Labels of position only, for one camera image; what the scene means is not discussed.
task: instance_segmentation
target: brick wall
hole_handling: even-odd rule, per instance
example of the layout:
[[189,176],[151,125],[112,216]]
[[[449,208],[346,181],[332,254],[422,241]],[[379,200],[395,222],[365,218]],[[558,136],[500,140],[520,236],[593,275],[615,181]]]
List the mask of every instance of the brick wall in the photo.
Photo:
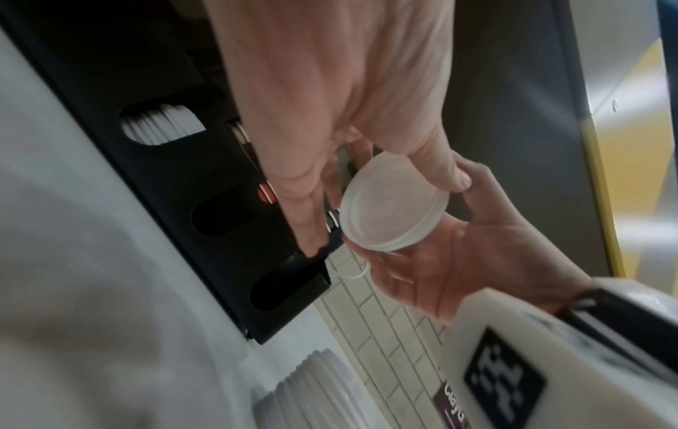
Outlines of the brick wall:
[[[328,265],[350,276],[364,261],[342,246]],[[392,429],[443,428],[431,401],[442,381],[443,326],[385,296],[369,274],[333,276],[316,306]]]

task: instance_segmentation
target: fingernail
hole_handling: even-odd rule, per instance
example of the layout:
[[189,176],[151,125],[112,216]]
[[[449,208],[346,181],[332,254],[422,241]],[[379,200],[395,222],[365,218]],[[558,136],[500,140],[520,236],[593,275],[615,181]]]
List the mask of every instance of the fingernail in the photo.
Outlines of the fingernail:
[[471,187],[471,177],[467,175],[465,172],[460,171],[459,172],[459,184],[461,185],[461,191],[465,191],[466,189]]

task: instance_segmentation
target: translucent plastic lid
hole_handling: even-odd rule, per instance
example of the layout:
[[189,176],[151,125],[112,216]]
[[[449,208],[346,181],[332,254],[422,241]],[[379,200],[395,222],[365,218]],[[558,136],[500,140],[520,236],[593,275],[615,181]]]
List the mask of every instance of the translucent plastic lid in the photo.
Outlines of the translucent plastic lid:
[[404,155],[381,153],[358,172],[341,200],[346,237],[391,252],[423,240],[440,222],[450,195],[428,183]]

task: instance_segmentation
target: hand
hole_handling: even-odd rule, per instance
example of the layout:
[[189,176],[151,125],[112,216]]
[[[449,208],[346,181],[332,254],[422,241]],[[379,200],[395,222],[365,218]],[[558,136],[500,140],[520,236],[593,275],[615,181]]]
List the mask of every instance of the hand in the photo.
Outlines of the hand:
[[452,0],[206,0],[260,164],[307,255],[338,207],[337,147],[409,155],[434,185],[470,186],[441,124]]
[[347,241],[385,294],[450,325],[461,300],[483,288],[555,313],[588,287],[590,277],[519,214],[487,167],[461,157],[457,163],[473,182],[463,195],[471,222],[445,215],[397,254]]

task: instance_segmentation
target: dark gray surface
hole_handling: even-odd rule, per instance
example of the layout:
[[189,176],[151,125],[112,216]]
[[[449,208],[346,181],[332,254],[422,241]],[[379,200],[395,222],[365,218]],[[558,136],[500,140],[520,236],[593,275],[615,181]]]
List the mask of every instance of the dark gray surface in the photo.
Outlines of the dark gray surface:
[[550,1],[458,1],[443,121],[452,148],[490,166],[536,228],[590,275],[609,276],[557,24]]

